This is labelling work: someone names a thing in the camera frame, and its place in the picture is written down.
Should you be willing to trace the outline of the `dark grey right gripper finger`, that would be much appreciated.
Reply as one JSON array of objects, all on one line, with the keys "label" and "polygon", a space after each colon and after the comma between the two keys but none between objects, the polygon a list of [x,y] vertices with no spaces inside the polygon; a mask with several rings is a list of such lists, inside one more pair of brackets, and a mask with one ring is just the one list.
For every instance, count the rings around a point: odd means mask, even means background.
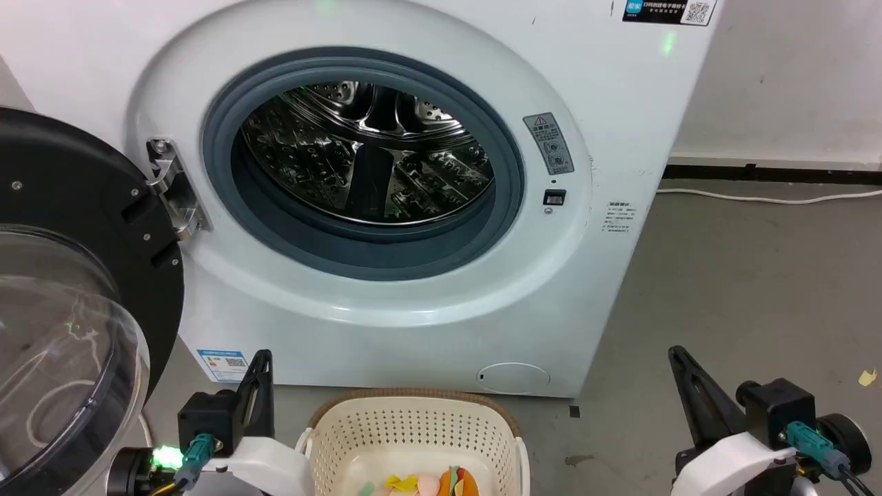
[{"label": "dark grey right gripper finger", "polygon": [[706,450],[746,430],[746,414],[683,346],[668,349],[668,360],[694,448]]}]

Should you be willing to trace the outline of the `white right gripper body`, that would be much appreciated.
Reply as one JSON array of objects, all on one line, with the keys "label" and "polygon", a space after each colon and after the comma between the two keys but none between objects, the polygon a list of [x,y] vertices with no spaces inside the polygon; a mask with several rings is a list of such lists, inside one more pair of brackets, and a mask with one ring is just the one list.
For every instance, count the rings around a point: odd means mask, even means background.
[{"label": "white right gripper body", "polygon": [[793,446],[775,450],[750,433],[720,440],[681,469],[672,484],[672,495],[728,495],[759,476],[776,459],[796,455]]}]

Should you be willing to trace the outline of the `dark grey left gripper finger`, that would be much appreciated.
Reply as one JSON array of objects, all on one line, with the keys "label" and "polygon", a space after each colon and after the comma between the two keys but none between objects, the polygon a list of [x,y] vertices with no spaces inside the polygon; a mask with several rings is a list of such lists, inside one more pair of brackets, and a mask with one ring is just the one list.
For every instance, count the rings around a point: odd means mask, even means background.
[{"label": "dark grey left gripper finger", "polygon": [[273,353],[261,349],[237,389],[239,399],[236,421],[243,437],[274,438]]}]

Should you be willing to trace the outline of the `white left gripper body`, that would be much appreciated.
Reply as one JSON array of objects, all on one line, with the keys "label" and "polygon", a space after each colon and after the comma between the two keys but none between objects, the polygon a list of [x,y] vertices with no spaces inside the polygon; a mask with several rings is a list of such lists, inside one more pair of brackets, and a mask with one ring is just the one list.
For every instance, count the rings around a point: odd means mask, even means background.
[{"label": "white left gripper body", "polygon": [[228,474],[268,495],[313,495],[311,462],[272,437],[243,437],[233,455],[214,458],[204,472]]}]

